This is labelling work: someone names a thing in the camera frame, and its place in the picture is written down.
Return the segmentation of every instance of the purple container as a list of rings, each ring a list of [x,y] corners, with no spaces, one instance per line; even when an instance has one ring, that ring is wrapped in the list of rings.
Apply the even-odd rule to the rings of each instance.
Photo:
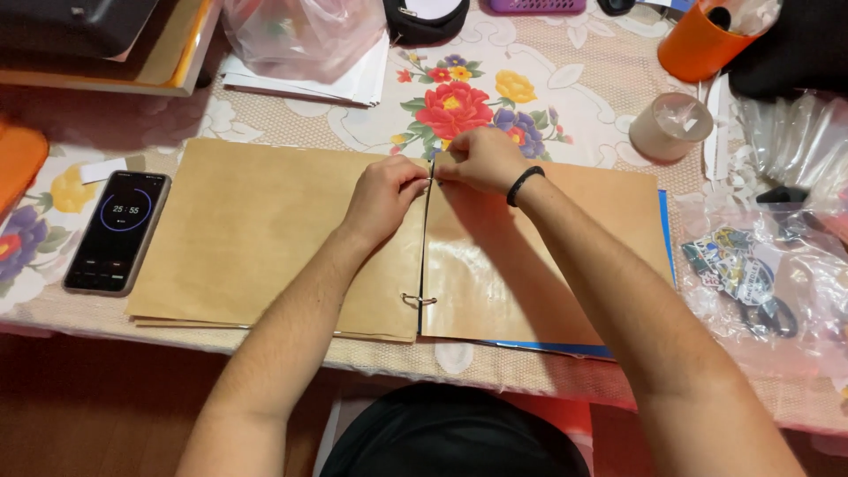
[[[582,12],[586,9],[586,0],[489,0],[488,3],[492,10],[509,14]]]

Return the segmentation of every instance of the person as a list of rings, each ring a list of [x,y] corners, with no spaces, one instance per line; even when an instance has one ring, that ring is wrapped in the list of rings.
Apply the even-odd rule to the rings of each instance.
[[[443,187],[507,195],[530,166],[496,128],[463,132],[449,150],[460,161],[434,172]],[[345,292],[427,179],[399,155],[365,169],[341,224],[227,364],[178,476],[282,475],[287,421],[321,366]],[[660,275],[542,175],[527,177],[514,200],[621,364],[659,474],[804,474],[745,376]],[[375,402],[322,475],[587,475],[546,423],[482,391],[445,388],[414,384]]]

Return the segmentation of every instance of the binder ring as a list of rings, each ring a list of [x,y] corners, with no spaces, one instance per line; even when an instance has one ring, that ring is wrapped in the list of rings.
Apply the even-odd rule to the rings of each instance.
[[[406,293],[400,294],[400,299],[403,300],[404,303],[406,303],[407,305],[411,305],[411,303],[409,303],[409,301],[406,301],[406,300],[412,299],[412,300],[415,300],[415,301],[421,303],[421,306],[432,305],[433,303],[438,301],[435,298],[421,298],[420,296],[407,295]]]

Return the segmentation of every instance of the orange cup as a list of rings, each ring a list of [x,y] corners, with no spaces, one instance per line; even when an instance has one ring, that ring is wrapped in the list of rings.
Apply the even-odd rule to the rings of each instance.
[[[680,81],[693,83],[712,78],[762,35],[741,36],[722,30],[706,18],[702,3],[699,0],[692,5],[656,52],[660,65]],[[722,4],[712,0],[710,8]]]

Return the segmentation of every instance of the floral tablecloth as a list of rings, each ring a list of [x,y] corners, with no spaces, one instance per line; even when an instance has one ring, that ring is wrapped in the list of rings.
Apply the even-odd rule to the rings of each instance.
[[[103,187],[82,185],[80,165],[144,154],[148,171],[173,175],[190,137],[432,157],[461,131],[496,126],[528,158],[655,174],[674,196],[748,200],[760,186],[743,155],[728,180],[705,184],[700,151],[655,166],[628,141],[630,122],[657,94],[697,90],[656,60],[670,27],[641,5],[611,18],[595,0],[572,16],[493,16],[475,3],[447,44],[392,48],[382,102],[372,109],[240,93],[220,80],[190,98],[0,88],[0,107],[41,128],[52,145],[0,232],[0,324],[232,352],[245,332],[136,328],[123,315],[125,300],[68,295],[59,286]],[[217,33],[210,69],[229,49]],[[335,339],[325,364],[634,407],[617,365],[567,356],[423,338],[414,345]],[[829,380],[751,382],[782,425],[848,434]]]

